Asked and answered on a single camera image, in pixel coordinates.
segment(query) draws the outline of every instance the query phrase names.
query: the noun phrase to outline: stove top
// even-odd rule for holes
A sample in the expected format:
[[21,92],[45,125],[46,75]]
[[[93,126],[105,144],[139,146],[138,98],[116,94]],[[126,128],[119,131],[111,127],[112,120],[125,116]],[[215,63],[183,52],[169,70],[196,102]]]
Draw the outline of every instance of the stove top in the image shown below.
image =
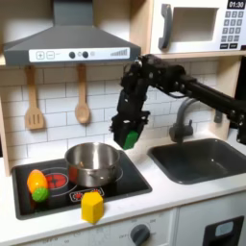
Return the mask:
[[[50,196],[43,203],[36,203],[27,188],[28,176],[34,169],[42,171],[48,181]],[[64,159],[16,166],[12,170],[12,183],[15,213],[20,220],[77,209],[86,192],[98,191],[108,202],[152,191],[124,152],[120,153],[115,182],[102,187],[86,188],[69,182]]]

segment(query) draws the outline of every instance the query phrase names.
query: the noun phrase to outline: digital display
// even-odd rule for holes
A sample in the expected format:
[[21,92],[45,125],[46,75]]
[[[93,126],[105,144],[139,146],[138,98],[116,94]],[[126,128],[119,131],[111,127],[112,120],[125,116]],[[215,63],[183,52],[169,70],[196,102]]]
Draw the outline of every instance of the digital display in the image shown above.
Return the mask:
[[244,10],[245,0],[229,0],[228,7],[229,10]]

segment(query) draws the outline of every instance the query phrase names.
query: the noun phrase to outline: sink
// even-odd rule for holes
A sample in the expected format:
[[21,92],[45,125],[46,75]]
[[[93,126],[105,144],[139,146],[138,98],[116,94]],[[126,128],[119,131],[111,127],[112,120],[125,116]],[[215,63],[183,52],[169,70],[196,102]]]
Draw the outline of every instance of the sink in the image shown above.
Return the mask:
[[170,180],[183,185],[246,172],[246,157],[214,138],[154,147],[148,155]]

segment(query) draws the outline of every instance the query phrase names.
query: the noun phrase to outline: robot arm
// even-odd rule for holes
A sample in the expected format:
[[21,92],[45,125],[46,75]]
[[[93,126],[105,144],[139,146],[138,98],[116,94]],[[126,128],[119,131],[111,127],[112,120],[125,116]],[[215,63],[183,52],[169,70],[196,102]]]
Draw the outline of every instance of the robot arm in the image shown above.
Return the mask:
[[[151,55],[139,57],[125,72],[121,85],[123,89],[118,101],[118,114],[112,118],[111,131],[114,141],[125,150],[134,147],[144,125],[148,123],[150,112],[142,111],[142,107],[149,86],[171,97],[195,98],[227,114],[238,125],[237,141],[246,144],[246,102],[202,85],[186,75],[180,65],[170,65]],[[183,96],[175,96],[173,92],[180,92]]]

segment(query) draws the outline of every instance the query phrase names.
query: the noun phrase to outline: wooden spoon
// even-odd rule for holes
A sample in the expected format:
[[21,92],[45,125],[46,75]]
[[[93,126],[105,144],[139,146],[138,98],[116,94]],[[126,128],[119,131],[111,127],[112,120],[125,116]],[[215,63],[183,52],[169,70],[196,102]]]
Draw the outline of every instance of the wooden spoon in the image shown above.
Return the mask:
[[89,108],[86,103],[86,66],[78,65],[79,73],[79,104],[75,109],[75,115],[80,123],[87,123],[89,120]]
[[44,121],[40,109],[37,107],[37,96],[35,86],[35,68],[27,66],[25,68],[27,85],[29,92],[29,108],[25,115],[26,127],[30,130],[43,128]]

